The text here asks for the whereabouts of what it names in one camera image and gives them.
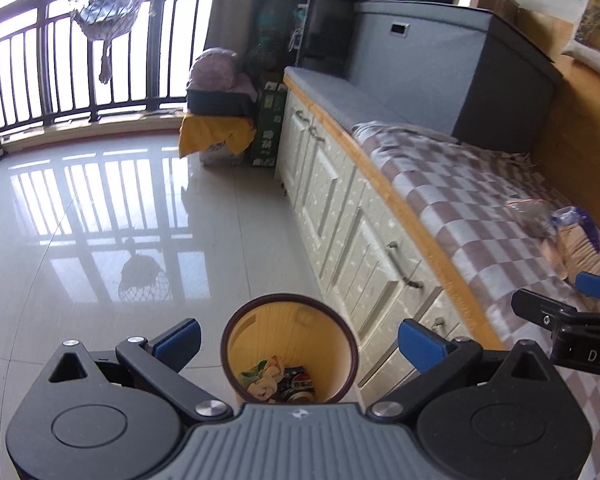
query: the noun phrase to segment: green cardboard box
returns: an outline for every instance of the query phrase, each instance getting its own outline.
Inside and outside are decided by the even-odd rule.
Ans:
[[[251,143],[254,166],[273,168],[278,157],[282,120],[285,115],[287,88],[282,83],[269,81],[260,92],[256,137]]]

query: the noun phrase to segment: wooden countertop edge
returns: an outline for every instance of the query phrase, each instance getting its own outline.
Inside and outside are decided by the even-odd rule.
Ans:
[[[462,320],[471,330],[474,339],[484,348],[503,349],[504,346],[484,315],[469,286],[462,279],[456,266],[451,262],[440,245],[422,225],[411,207],[398,195],[387,177],[376,168],[355,140],[320,105],[311,100],[288,76],[284,83],[309,108],[309,111],[322,123],[349,155],[358,169],[368,178],[374,189],[384,199],[405,231],[424,256],[440,284],[446,290]]]

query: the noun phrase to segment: brown trash can rim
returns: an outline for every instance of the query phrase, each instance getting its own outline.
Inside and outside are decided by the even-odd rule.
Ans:
[[[356,343],[356,338],[354,337],[349,325],[339,316],[333,309],[326,306],[323,302],[314,300],[314,298],[309,298],[308,296],[303,296],[302,294],[267,294],[266,296],[261,296],[256,298],[255,300],[251,300],[248,303],[245,303],[242,307],[240,307],[236,313],[231,316],[229,323],[224,327],[224,332],[222,332],[222,339],[220,340],[220,361],[222,362],[222,369],[224,370],[224,374],[228,379],[229,383],[233,387],[233,389],[240,395],[245,402],[258,402],[262,403],[260,400],[253,397],[242,384],[235,378],[231,367],[229,366],[229,359],[226,354],[226,349],[229,344],[229,337],[234,330],[235,325],[240,321],[248,312],[256,309],[259,306],[262,306],[267,303],[279,303],[279,302],[289,302],[289,303],[302,303],[308,306],[312,306],[319,310],[320,312],[326,314],[331,319],[333,319],[337,325],[342,329],[344,335],[349,342],[349,348],[351,349],[351,368],[349,370],[349,375],[347,376],[347,380],[344,383],[344,386],[340,389],[340,391],[335,394],[330,399],[325,400],[321,404],[333,404],[335,402],[340,402],[342,398],[347,394],[347,392],[353,386],[354,381],[356,380],[356,375],[358,374],[358,365],[360,357],[358,355],[358,344]]]

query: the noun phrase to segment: white cabinet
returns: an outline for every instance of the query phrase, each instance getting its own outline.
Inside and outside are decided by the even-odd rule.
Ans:
[[[421,281],[413,279],[420,253],[373,187],[356,176],[349,195],[325,265],[325,274],[331,273],[326,300],[349,316],[364,375],[395,340],[400,317],[416,316],[438,284],[426,264]]]
[[[309,260],[320,280],[347,197],[353,162],[321,124],[309,127],[296,216]]]
[[[289,92],[276,171],[285,185],[292,205],[295,204],[298,196],[312,121],[312,115],[304,104],[295,94]]]
[[[325,303],[356,334],[356,383],[365,402],[413,372],[397,349],[403,319],[415,318],[443,337],[470,334],[402,223],[293,92],[277,171]]]
[[[469,329],[460,321],[456,308],[446,292],[442,292],[426,309],[420,324],[445,339],[469,336]],[[360,393],[367,406],[403,384],[414,373],[413,365],[400,353],[397,341],[389,345],[381,359],[369,370],[367,377],[359,382]]]

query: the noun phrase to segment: yellow cloth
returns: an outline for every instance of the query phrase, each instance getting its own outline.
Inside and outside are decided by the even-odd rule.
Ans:
[[[229,150],[238,155],[249,147],[254,137],[251,119],[187,114],[180,127],[180,157],[204,152],[221,142],[225,142]]]

